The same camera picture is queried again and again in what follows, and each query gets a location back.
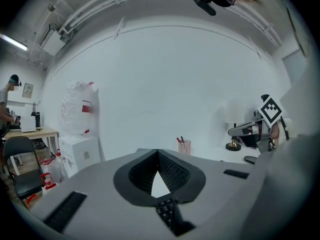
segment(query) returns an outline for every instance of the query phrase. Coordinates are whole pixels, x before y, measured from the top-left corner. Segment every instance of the metal stand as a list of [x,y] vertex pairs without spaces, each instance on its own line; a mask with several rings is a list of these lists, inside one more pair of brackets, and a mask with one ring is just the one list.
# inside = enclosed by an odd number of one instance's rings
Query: metal stand
[[225,148],[230,151],[241,150],[241,145],[236,143],[236,140],[232,137],[232,142],[225,144]]

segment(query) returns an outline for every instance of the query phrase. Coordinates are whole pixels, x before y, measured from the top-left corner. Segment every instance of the desk lamp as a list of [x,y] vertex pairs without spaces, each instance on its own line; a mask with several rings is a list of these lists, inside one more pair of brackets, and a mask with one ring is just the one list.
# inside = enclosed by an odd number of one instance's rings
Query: desk lamp
[[[244,104],[241,100],[231,99],[228,100],[225,106],[225,122],[227,124],[233,124],[236,127],[237,124],[245,123]],[[225,145],[225,148],[230,151],[241,150],[241,145],[236,143],[236,138],[231,137],[231,142]]]

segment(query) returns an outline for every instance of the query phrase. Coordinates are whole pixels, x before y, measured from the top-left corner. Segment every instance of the black camera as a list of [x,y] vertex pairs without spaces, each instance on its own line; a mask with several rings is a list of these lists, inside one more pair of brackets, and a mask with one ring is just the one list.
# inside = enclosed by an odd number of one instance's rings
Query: black camera
[[216,10],[213,9],[209,3],[210,0],[193,0],[197,6],[206,11],[209,15],[215,16],[217,14]]

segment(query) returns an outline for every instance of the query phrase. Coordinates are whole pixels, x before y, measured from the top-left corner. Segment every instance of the white box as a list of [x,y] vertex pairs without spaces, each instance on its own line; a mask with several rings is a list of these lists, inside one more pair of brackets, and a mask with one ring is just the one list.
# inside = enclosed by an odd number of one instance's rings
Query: white box
[[96,137],[64,136],[58,141],[64,168],[69,178],[82,169],[101,162]]
[[35,132],[36,129],[36,117],[35,116],[21,116],[21,132]]
[[57,31],[54,31],[45,43],[43,49],[52,56],[55,56],[62,49],[62,47],[66,45],[66,43],[60,38],[61,35]]

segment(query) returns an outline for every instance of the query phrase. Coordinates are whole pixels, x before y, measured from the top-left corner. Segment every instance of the wooden table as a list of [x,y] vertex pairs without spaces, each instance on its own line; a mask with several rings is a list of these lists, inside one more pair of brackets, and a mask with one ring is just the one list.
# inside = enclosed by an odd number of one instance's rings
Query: wooden table
[[[22,136],[27,137],[30,140],[46,138],[49,152],[52,152],[54,154],[57,153],[57,149],[59,148],[58,132],[54,129],[49,128],[49,127],[37,128],[36,131],[31,131],[31,132],[21,132],[20,129],[10,130],[2,138],[2,140],[6,141],[6,140],[13,138],[13,137],[22,137]],[[52,145],[53,143],[51,142],[50,138],[54,138],[54,148],[53,148],[53,145]],[[16,175],[20,175],[14,157],[11,156],[10,159],[11,159],[11,162],[12,162],[12,165],[13,165],[13,168],[14,168]]]

